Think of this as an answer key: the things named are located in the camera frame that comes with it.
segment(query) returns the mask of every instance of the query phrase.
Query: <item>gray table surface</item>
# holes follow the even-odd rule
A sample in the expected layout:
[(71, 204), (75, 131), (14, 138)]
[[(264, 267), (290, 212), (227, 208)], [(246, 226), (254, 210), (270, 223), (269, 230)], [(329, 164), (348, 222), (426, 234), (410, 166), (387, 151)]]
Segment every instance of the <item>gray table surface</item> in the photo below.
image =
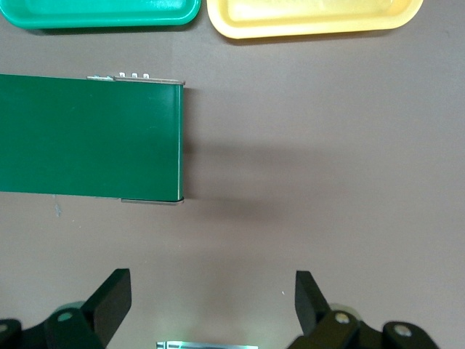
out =
[(429, 0), (393, 31), (252, 41), (217, 33), (205, 3), (169, 30), (0, 18), (1, 73), (187, 81), (183, 205), (0, 193), (0, 317), (32, 326), (128, 267), (110, 349), (283, 349), (303, 269), (376, 329), (405, 320), (462, 348), (464, 13)]

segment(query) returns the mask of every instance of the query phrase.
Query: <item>screw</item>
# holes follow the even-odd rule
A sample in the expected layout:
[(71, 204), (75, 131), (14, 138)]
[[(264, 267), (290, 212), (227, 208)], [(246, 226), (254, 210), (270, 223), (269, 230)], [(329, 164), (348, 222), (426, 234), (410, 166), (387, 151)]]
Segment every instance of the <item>screw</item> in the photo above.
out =
[(394, 331), (402, 337), (412, 337), (412, 331), (405, 325), (395, 325)]
[(73, 314), (70, 312), (62, 313), (57, 317), (57, 321), (63, 322), (63, 321), (69, 320), (72, 317), (73, 317)]
[(336, 321), (340, 324), (348, 324), (350, 322), (349, 316), (344, 313), (337, 313), (336, 314)]

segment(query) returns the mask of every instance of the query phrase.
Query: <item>plastic tray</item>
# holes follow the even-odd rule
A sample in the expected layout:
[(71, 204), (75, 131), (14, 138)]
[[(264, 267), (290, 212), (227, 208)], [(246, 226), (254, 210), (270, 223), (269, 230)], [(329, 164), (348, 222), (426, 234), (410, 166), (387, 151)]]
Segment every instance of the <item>plastic tray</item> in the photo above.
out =
[(207, 0), (223, 35), (258, 38), (391, 29), (406, 24), (423, 0)]
[(25, 29), (182, 25), (201, 0), (0, 0), (0, 11)]

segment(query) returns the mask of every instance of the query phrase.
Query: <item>black mechanical arm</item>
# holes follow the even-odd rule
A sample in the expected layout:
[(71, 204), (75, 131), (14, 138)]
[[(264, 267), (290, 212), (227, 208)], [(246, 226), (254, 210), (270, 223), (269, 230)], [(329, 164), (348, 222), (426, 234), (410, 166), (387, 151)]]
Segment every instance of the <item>black mechanical arm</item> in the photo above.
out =
[[(0, 349), (105, 349), (131, 307), (129, 269), (117, 269), (79, 308), (66, 308), (30, 329), (0, 320)], [(438, 349), (421, 328), (388, 322), (383, 331), (331, 310), (308, 271), (297, 271), (295, 305), (304, 335), (288, 349)]]

